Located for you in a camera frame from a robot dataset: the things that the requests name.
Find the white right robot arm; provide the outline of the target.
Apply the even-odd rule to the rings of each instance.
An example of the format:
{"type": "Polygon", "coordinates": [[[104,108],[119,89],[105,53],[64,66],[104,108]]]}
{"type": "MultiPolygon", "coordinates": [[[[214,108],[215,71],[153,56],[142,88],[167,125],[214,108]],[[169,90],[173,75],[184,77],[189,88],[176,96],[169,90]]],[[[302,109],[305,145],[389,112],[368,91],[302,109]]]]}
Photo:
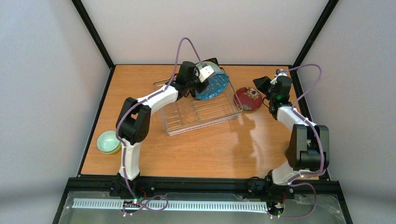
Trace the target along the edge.
{"type": "Polygon", "coordinates": [[[269,112],[290,131],[285,152],[287,161],[268,172],[255,186],[263,185],[263,192],[275,197],[299,177],[323,175],[329,165],[329,129],[303,116],[289,101],[292,79],[278,75],[274,79],[253,80],[256,88],[269,101],[269,112]]]}

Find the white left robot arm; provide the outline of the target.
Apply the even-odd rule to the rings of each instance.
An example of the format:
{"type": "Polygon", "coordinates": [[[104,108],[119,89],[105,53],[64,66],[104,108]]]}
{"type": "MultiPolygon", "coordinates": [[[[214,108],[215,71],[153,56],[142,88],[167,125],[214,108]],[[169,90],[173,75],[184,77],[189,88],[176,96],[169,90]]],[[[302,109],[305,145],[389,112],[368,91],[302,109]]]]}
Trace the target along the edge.
{"type": "Polygon", "coordinates": [[[166,105],[186,97],[191,91],[204,91],[208,78],[215,73],[207,63],[183,62],[179,72],[173,74],[158,90],[134,99],[127,98],[116,123],[116,137],[121,143],[120,175],[126,180],[139,173],[139,154],[142,142],[149,133],[151,116],[166,105]]]}

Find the light green round plate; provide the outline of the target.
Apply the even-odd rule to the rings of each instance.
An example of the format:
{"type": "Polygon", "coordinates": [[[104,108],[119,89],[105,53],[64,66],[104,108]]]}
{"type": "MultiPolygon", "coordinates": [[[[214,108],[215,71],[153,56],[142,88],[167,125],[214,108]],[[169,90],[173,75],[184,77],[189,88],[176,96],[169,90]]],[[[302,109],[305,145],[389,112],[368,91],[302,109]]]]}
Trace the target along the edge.
{"type": "Polygon", "coordinates": [[[196,64],[196,67],[197,67],[199,73],[201,73],[203,65],[210,66],[214,70],[215,73],[222,72],[221,68],[216,63],[211,62],[211,61],[203,61],[202,63],[198,62],[196,64]]]}

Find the wire metal dish rack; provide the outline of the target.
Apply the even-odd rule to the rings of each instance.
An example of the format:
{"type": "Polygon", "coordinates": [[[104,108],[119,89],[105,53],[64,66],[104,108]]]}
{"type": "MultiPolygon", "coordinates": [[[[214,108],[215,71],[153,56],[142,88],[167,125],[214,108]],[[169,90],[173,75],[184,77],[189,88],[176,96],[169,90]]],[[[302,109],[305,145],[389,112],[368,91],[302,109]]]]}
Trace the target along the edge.
{"type": "Polygon", "coordinates": [[[231,82],[218,96],[199,100],[189,95],[157,111],[169,136],[238,118],[242,111],[231,82]]]}

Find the blue polka dot plate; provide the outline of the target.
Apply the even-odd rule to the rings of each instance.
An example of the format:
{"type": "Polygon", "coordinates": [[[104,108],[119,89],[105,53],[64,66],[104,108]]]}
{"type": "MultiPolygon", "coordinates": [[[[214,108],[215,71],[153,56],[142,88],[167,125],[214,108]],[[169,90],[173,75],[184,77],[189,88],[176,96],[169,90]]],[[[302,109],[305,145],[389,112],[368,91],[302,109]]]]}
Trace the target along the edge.
{"type": "Polygon", "coordinates": [[[201,93],[195,92],[196,98],[199,100],[209,100],[220,95],[227,88],[230,79],[225,72],[216,72],[207,80],[209,85],[206,89],[201,93]]]}

